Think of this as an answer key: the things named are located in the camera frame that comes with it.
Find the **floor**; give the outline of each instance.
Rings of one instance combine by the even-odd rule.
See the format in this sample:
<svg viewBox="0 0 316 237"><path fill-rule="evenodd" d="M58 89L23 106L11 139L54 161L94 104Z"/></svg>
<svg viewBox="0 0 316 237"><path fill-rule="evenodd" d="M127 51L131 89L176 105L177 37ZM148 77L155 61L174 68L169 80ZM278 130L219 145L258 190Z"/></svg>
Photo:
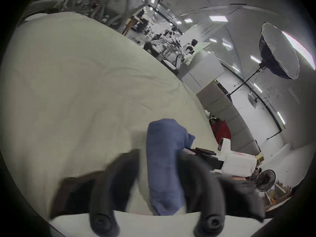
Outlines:
<svg viewBox="0 0 316 237"><path fill-rule="evenodd" d="M145 42L147 42L147 37L143 33L137 33L132 29L128 31L126 37L135 42L139 46L144 45Z"/></svg>

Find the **blue cloth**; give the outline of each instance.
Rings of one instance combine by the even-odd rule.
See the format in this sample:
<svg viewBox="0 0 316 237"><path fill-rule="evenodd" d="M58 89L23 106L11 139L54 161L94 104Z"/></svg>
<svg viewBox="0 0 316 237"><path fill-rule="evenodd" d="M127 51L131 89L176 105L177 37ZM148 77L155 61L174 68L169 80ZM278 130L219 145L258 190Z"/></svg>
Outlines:
<svg viewBox="0 0 316 237"><path fill-rule="evenodd" d="M146 153L150 202L158 215L173 215L184 206L184 192L177 172L177 153L191 147L194 135L174 119L149 124Z"/></svg>

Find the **ceiling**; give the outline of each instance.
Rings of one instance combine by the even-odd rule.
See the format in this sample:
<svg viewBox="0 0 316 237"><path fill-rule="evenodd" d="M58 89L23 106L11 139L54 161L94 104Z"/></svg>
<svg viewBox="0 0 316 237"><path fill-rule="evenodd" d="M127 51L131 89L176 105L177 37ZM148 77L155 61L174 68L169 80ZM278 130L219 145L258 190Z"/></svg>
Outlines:
<svg viewBox="0 0 316 237"><path fill-rule="evenodd" d="M178 26L181 31L189 30L187 35L195 31L200 41L218 40L208 49L227 64L237 66L241 77L248 78L258 65L250 55L261 59L259 38L265 22L295 37L315 60L314 26L307 24L308 14L295 0L160 0L160 4L170 9L164 11L168 17L182 22ZM225 15L228 22L214 23L209 19L210 15ZM187 18L193 22L185 23ZM230 43L232 48L225 48L222 42ZM300 74L296 80L282 79L268 69L250 80L260 85L261 97L269 101L272 109L282 113L286 125L281 134L294 148L304 146L316 137L313 132L316 109L310 104L316 100L316 71L300 54L298 58Z"/></svg>

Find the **bed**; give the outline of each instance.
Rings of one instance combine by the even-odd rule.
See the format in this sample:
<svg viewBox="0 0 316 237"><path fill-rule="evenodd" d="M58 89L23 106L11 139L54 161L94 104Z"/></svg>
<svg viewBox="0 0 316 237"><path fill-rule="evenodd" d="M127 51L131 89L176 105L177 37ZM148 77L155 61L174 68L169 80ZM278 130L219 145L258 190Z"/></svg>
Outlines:
<svg viewBox="0 0 316 237"><path fill-rule="evenodd" d="M216 150L204 109L171 71L109 27L72 12L18 27L1 64L0 147L23 196L44 219L65 177L141 150L128 210L151 214L146 131L175 119L193 147Z"/></svg>

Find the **red bag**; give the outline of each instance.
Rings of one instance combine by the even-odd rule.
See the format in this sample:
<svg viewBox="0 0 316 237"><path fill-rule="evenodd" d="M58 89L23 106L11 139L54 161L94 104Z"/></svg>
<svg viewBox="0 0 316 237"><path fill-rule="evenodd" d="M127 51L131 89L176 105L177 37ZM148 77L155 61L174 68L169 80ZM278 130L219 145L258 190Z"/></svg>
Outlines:
<svg viewBox="0 0 316 237"><path fill-rule="evenodd" d="M212 131L214 133L217 143L221 141L221 138L231 139L232 135L225 121L217 121L212 125Z"/></svg>

